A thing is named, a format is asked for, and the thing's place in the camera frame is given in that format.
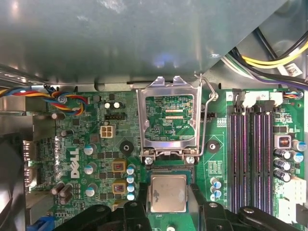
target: wire bundle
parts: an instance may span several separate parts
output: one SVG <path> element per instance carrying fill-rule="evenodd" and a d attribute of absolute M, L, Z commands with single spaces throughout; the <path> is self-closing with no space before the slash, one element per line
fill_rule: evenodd
<path fill-rule="evenodd" d="M 289 87 L 308 90 L 308 83 L 304 79 L 265 73 L 255 68 L 271 69 L 283 66 L 284 64 L 291 62 L 300 56 L 301 53 L 303 53 L 306 49 L 308 49 L 308 42 L 306 42 L 301 49 L 295 52 L 295 49 L 304 43 L 307 40 L 307 37 L 308 31 L 283 55 L 281 55 L 279 58 L 275 58 L 273 61 L 260 61 L 242 56 L 237 48 L 233 48 L 229 54 L 222 58 L 222 61 L 232 71 L 241 76 L 255 79 L 266 84 L 285 84 Z"/>
<path fill-rule="evenodd" d="M 11 89 L 5 89 L 0 90 L 0 98 L 4 96 L 9 95 L 15 95 L 15 96 L 26 96 L 26 97 L 36 97 L 44 100 L 47 103 L 50 103 L 51 105 L 58 108 L 63 113 L 66 113 L 68 115 L 78 116 L 81 115 L 87 107 L 87 100 L 79 95 L 74 95 L 69 92 L 62 92 L 62 91 L 56 91 L 52 90 L 52 88 L 46 89 L 49 94 L 42 93 L 36 90 L 32 90 L 30 88 L 11 88 Z M 76 100 L 80 104 L 80 108 L 77 110 L 74 110 L 72 108 L 67 107 L 63 103 L 59 103 L 57 99 L 60 96 L 65 96 L 67 98 L 71 98 Z"/>

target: white label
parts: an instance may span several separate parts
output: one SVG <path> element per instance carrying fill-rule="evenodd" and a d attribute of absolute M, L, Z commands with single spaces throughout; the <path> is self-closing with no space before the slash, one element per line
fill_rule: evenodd
<path fill-rule="evenodd" d="M 257 98 L 256 100 L 269 100 L 270 99 L 270 93 L 268 91 L 255 91 Z"/>
<path fill-rule="evenodd" d="M 285 69 L 289 72 L 289 75 L 292 77 L 296 77 L 303 74 L 301 69 L 299 69 L 299 67 L 295 63 L 285 66 Z"/>
<path fill-rule="evenodd" d="M 79 178 L 79 171 L 78 171 L 78 168 L 79 168 L 79 149 L 76 148 L 75 151 L 70 151 L 69 152 L 71 155 L 74 155 L 74 157 L 71 157 L 71 178 L 73 179 L 76 179 L 76 178 Z"/>
<path fill-rule="evenodd" d="M 226 101 L 233 101 L 233 92 L 232 91 L 226 92 Z"/>

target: green circuit board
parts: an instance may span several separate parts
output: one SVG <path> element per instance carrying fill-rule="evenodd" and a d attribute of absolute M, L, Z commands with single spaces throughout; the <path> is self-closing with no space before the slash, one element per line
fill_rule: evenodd
<path fill-rule="evenodd" d="M 263 90 L 268 93 L 276 90 Z M 216 116 L 207 120 L 205 143 L 216 141 L 218 150 L 212 153 L 205 148 L 199 163 L 195 165 L 195 183 L 199 186 L 205 199 L 216 201 L 225 207 L 228 201 L 228 132 L 227 132 L 227 106 L 231 105 L 228 100 L 229 90 L 218 90 L 219 98 L 210 103 L 208 112 Z M 125 179 L 125 173 L 114 173 L 113 161 L 123 159 L 127 165 L 136 166 L 136 182 L 149 183 L 149 173 L 145 166 L 140 163 L 140 132 L 138 122 L 137 97 L 135 92 L 80 92 L 79 95 L 88 99 L 87 111 L 81 116 L 67 116 L 64 120 L 56 121 L 57 136 L 55 140 L 43 140 L 39 144 L 40 158 L 32 161 L 32 166 L 42 168 L 42 183 L 32 190 L 50 190 L 57 182 L 71 183 L 73 185 L 73 199 L 66 204 L 60 205 L 58 198 L 50 210 L 56 217 L 56 226 L 64 223 L 84 209 L 94 204 L 104 204 L 112 207 L 115 203 L 125 200 L 126 195 L 115 195 L 112 193 L 112 184 L 115 180 Z M 208 91 L 204 91 L 202 103 L 207 101 Z M 178 97 L 148 97 L 146 99 L 147 116 L 150 127 L 146 138 L 153 141 L 178 141 L 190 139 L 194 130 L 188 126 L 192 116 L 192 96 Z M 106 102 L 121 102 L 120 109 L 106 109 Z M 298 140 L 303 140 L 304 131 L 304 101 L 285 100 L 281 105 L 281 111 L 275 116 L 274 125 L 287 127 L 287 133 L 294 133 Z M 113 138 L 101 138 L 100 128 L 105 126 L 106 115 L 119 114 L 125 117 L 121 120 L 108 119 L 108 125 L 115 126 L 116 133 Z M 63 130 L 71 129 L 74 135 L 61 138 Z M 130 154 L 121 153 L 121 143 L 129 141 L 133 145 Z M 93 153 L 87 155 L 89 145 L 92 145 Z M 72 152 L 78 153 L 78 178 L 72 178 L 71 157 Z M 89 163 L 96 165 L 95 172 L 87 175 L 84 167 Z M 157 161 L 155 165 L 184 165 L 183 161 Z M 303 178 L 304 165 L 294 168 L 295 175 Z M 215 177 L 222 183 L 221 197 L 215 198 L 211 192 L 210 179 Z M 94 196 L 88 197 L 86 189 L 90 184 L 98 187 Z M 276 190 L 281 184 L 275 180 L 274 198 L 283 197 Z M 277 214 L 277 203 L 274 203 L 274 215 Z M 194 231 L 193 221 L 189 213 L 184 214 L 149 214 L 149 220 L 153 231 L 164 231 L 167 226 L 173 224 L 177 231 Z"/>

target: ram slot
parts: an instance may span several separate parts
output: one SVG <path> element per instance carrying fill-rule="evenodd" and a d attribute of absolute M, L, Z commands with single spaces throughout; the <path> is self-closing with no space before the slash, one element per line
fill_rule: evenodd
<path fill-rule="evenodd" d="M 273 115 L 264 115 L 264 212 L 273 213 Z"/>
<path fill-rule="evenodd" d="M 251 135 L 251 206 L 263 210 L 264 178 L 263 178 L 263 120 L 262 114 L 252 114 Z"/>
<path fill-rule="evenodd" d="M 240 207 L 250 204 L 249 116 L 240 116 Z"/>
<path fill-rule="evenodd" d="M 229 116 L 229 150 L 231 156 L 229 159 L 229 195 L 230 210 L 234 213 L 240 208 L 240 115 Z"/>

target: capacitor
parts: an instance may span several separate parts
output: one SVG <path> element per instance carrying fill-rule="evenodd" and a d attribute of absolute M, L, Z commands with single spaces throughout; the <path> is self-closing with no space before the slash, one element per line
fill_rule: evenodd
<path fill-rule="evenodd" d="M 123 108 L 123 103 L 121 103 L 121 102 L 114 102 L 114 108 L 115 109 Z"/>
<path fill-rule="evenodd" d="M 219 189 L 215 189 L 214 186 L 211 187 L 211 193 L 213 193 L 216 198 L 221 197 L 221 191 Z"/>
<path fill-rule="evenodd" d="M 69 192 L 66 197 L 60 199 L 60 204 L 61 205 L 67 204 L 69 202 L 69 200 L 72 199 L 72 197 L 73 197 L 73 194 L 71 192 Z"/>
<path fill-rule="evenodd" d="M 97 192 L 97 189 L 98 189 L 98 187 L 97 187 L 96 184 L 93 184 L 93 183 L 89 184 L 87 189 L 86 189 L 86 195 L 89 196 L 89 197 L 94 196 L 95 193 Z"/>
<path fill-rule="evenodd" d="M 292 154 L 292 157 L 293 157 L 293 160 L 296 162 L 296 163 L 301 163 L 303 162 L 304 160 L 304 155 L 302 153 L 298 153 L 296 151 L 291 151 L 291 154 Z"/>
<path fill-rule="evenodd" d="M 126 198 L 127 198 L 129 201 L 135 200 L 135 193 L 129 192 L 129 193 L 127 194 Z"/>
<path fill-rule="evenodd" d="M 281 171 L 280 169 L 275 169 L 274 172 L 274 177 L 284 181 L 284 182 L 289 182 L 291 180 L 291 175 L 290 173 L 287 173 L 287 172 L 284 172 L 284 171 Z"/>
<path fill-rule="evenodd" d="M 133 175 L 128 175 L 128 176 L 126 177 L 126 181 L 127 181 L 128 184 L 132 184 L 132 183 L 135 181 L 135 174 L 133 174 Z"/>
<path fill-rule="evenodd" d="M 127 186 L 127 191 L 128 191 L 129 193 L 135 191 L 135 184 L 128 184 L 128 186 Z"/>
<path fill-rule="evenodd" d="M 97 150 L 97 147 L 95 144 L 93 143 L 90 143 L 90 144 L 87 144 L 84 149 L 83 149 L 83 152 L 86 154 L 86 155 L 92 155 L 93 153 L 95 153 Z"/>
<path fill-rule="evenodd" d="M 303 141 L 292 140 L 292 148 L 296 151 L 303 152 L 307 149 L 307 144 Z"/>
<path fill-rule="evenodd" d="M 221 183 L 216 177 L 212 177 L 210 180 L 211 184 L 214 186 L 215 189 L 221 188 Z"/>
<path fill-rule="evenodd" d="M 289 160 L 291 158 L 291 153 L 287 149 L 275 149 L 274 156 L 281 159 Z"/>
<path fill-rule="evenodd" d="M 133 175 L 134 172 L 135 172 L 135 169 L 136 169 L 136 166 L 133 165 L 133 164 L 130 164 L 130 165 L 127 166 L 126 173 L 128 175 Z"/>
<path fill-rule="evenodd" d="M 72 189 L 73 189 L 72 184 L 70 183 L 66 184 L 64 188 L 62 188 L 62 190 L 59 192 L 60 197 L 67 197 L 67 195 L 71 193 Z"/>
<path fill-rule="evenodd" d="M 51 189 L 52 195 L 58 195 L 58 193 L 64 188 L 64 186 L 65 184 L 63 182 L 57 183 L 57 185 Z"/>
<path fill-rule="evenodd" d="M 84 167 L 84 172 L 87 174 L 87 175 L 91 175 L 93 172 L 95 172 L 97 168 L 97 165 L 96 163 L 88 163 L 85 167 Z"/>
<path fill-rule="evenodd" d="M 110 109 L 111 104 L 109 102 L 106 102 L 104 106 L 105 106 L 106 109 Z"/>
<path fill-rule="evenodd" d="M 52 113 L 51 118 L 55 120 L 64 120 L 65 114 L 64 113 Z"/>
<path fill-rule="evenodd" d="M 281 160 L 281 159 L 275 159 L 274 166 L 284 171 L 289 171 L 291 169 L 290 163 L 286 162 L 285 160 Z"/>
<path fill-rule="evenodd" d="M 61 137 L 70 137 L 74 135 L 74 131 L 72 129 L 68 129 L 68 130 L 63 130 L 60 132 L 60 136 Z"/>

